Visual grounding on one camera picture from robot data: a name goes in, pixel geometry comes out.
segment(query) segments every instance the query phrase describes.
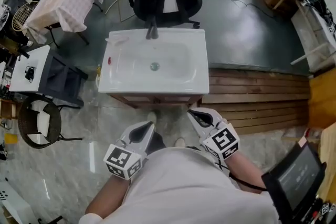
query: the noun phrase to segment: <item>white sink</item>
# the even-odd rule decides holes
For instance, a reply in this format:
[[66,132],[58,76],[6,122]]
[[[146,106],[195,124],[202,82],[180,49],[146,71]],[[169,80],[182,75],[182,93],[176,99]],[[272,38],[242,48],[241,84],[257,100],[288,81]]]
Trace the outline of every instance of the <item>white sink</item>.
[[147,29],[111,32],[102,64],[99,92],[209,92],[204,30],[159,29],[158,39],[146,39]]
[[[29,59],[21,56],[21,60],[17,60],[15,63],[11,85],[9,90],[11,92],[37,92],[44,65],[46,63],[47,56],[49,54],[50,47],[48,45],[40,47],[38,49],[28,52]],[[27,67],[34,67],[35,75],[33,81],[30,83],[25,78]]]

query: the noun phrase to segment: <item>white sneaker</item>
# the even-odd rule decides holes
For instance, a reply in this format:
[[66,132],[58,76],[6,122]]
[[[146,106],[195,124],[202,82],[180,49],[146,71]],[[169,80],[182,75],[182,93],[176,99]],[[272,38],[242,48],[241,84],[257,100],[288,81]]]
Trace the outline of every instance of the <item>white sneaker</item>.
[[154,123],[154,125],[156,125],[157,117],[156,117],[155,112],[151,111],[151,112],[148,113],[148,115],[147,115],[147,121],[151,121],[151,122]]
[[176,140],[175,144],[174,144],[175,147],[185,147],[185,141],[183,138],[179,138]]

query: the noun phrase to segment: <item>white table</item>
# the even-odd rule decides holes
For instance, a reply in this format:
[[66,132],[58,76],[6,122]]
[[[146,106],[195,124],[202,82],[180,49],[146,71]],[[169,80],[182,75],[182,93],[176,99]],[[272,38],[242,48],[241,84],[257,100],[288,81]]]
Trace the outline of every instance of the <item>white table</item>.
[[87,27],[85,18],[95,0],[41,0],[26,21],[27,26],[40,44],[46,42],[45,27],[60,23],[63,31],[78,33]]
[[30,205],[7,182],[0,182],[0,202],[19,224],[39,224]]
[[[43,46],[28,52],[29,59],[22,56],[20,61],[16,61],[9,88],[11,92],[38,92],[49,51],[49,46]],[[25,78],[27,67],[36,68],[34,79],[31,83]]]
[[[331,65],[334,59],[336,60],[336,40],[329,32],[326,21],[314,8],[304,8],[298,1],[297,5],[299,11],[291,20],[298,32],[305,54],[291,62],[291,65],[307,58],[310,71],[315,73]],[[311,12],[313,18],[308,16],[309,12]]]

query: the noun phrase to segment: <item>foot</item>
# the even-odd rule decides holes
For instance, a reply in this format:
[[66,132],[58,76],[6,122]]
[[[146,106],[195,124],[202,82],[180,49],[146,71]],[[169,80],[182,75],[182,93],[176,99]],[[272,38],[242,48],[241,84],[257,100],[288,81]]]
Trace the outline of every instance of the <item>foot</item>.
[[185,147],[185,141],[183,138],[179,138],[176,140],[175,144],[174,144],[175,147]]
[[28,41],[28,43],[27,43],[27,47],[31,47],[33,44],[34,44],[34,42],[32,42],[32,41]]
[[154,125],[156,125],[157,117],[156,117],[155,112],[151,111],[151,112],[148,113],[147,121],[151,121],[151,122],[154,123]]

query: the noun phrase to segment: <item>cable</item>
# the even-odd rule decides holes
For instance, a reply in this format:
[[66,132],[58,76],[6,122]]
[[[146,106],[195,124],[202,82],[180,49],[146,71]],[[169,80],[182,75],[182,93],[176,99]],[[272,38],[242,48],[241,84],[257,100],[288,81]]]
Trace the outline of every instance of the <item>cable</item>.
[[[229,170],[229,168],[227,168],[226,166],[224,166],[224,165],[222,165],[220,163],[215,163],[215,164],[217,164],[221,168],[225,168],[225,169]],[[247,183],[247,182],[245,182],[245,181],[243,181],[243,180],[235,177],[231,172],[229,173],[229,177],[231,177],[235,182],[238,182],[238,183],[240,183],[240,184],[242,184],[242,185],[244,185],[246,187],[249,187],[249,188],[252,188],[252,189],[256,189],[256,190],[260,190],[260,191],[267,191],[267,189],[265,189],[265,188],[252,185],[250,183]]]
[[271,16],[271,15],[269,15],[269,14],[267,14],[266,12],[264,12],[261,8],[259,8],[258,6],[256,6],[256,5],[254,5],[254,4],[252,4],[252,3],[248,3],[248,4],[246,4],[246,3],[244,3],[243,1],[240,1],[240,0],[231,0],[237,7],[239,7],[237,4],[236,4],[236,2],[241,2],[241,3],[243,3],[244,5],[245,5],[245,7],[247,7],[247,6],[253,6],[254,8],[256,8],[256,9],[258,9],[258,10],[260,10],[262,13],[264,13],[267,17],[269,17],[269,18],[271,18],[271,19],[274,19],[275,17],[274,16]]

